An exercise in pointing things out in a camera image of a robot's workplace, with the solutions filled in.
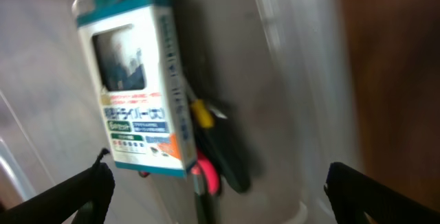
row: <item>screwdriver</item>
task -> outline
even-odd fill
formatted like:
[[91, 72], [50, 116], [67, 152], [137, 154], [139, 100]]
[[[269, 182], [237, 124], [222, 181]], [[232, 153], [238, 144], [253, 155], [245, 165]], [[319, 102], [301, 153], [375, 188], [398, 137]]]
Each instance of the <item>screwdriver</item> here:
[[225, 177], [230, 187], [238, 193], [246, 192], [250, 188], [250, 176], [244, 163], [230, 144], [234, 142], [231, 137], [228, 137], [231, 131], [224, 125], [223, 120], [219, 120], [218, 116], [213, 115], [206, 108], [204, 101], [195, 95], [186, 79], [184, 82], [190, 108], [196, 120], [195, 123], [204, 133], [203, 147], [211, 157], [214, 157], [220, 167], [218, 168], [219, 173]]

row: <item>brown wood panel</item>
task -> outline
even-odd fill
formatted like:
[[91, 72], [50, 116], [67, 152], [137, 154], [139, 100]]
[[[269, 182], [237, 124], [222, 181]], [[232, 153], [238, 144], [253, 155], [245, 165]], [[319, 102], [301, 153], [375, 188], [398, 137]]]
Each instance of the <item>brown wood panel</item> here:
[[440, 210], [440, 1], [342, 9], [366, 173]]

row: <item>gray surface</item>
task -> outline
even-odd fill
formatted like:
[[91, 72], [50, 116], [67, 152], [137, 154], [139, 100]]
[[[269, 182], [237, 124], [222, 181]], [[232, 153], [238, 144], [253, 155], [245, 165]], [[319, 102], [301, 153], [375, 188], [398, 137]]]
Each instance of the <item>gray surface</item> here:
[[[324, 142], [325, 125], [332, 121], [325, 118], [320, 123], [324, 129], [310, 121], [322, 117], [313, 110], [326, 103], [314, 101], [322, 96], [310, 95], [310, 75], [282, 76], [289, 75], [289, 70], [301, 73], [305, 69], [280, 64], [271, 56], [255, 0], [173, 3], [189, 80], [198, 94], [232, 107], [232, 117], [243, 132], [243, 146], [250, 154], [252, 190], [238, 195], [227, 186], [223, 189], [218, 204], [221, 223], [284, 223], [296, 215], [300, 201], [316, 205], [322, 194], [310, 194], [322, 191], [317, 186], [322, 185], [330, 160], [322, 156], [341, 156], [329, 149], [332, 143]], [[284, 15], [286, 20], [291, 18], [291, 14]], [[89, 167], [99, 149], [107, 145], [105, 134], [69, 0], [0, 0], [0, 31], [0, 89], [47, 167], [49, 175], [42, 173], [43, 182], [35, 187], [41, 192], [51, 186], [50, 177], [59, 183]], [[298, 38], [291, 43], [300, 46]], [[292, 84], [302, 91], [292, 90]], [[10, 140], [23, 139], [17, 128], [9, 129], [8, 134]], [[196, 223], [190, 181], [157, 175], [144, 180], [133, 171], [115, 169], [110, 158], [105, 161], [112, 166], [116, 180], [107, 223]], [[31, 183], [33, 180], [38, 178], [30, 177]]]

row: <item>yellow screwdriver handle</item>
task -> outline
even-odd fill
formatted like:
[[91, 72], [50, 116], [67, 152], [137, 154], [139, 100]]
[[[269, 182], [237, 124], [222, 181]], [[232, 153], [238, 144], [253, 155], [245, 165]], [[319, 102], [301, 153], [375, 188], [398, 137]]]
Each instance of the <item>yellow screwdriver handle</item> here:
[[201, 128], [212, 128], [214, 126], [214, 118], [206, 109], [203, 100], [195, 100], [191, 103], [191, 110]]

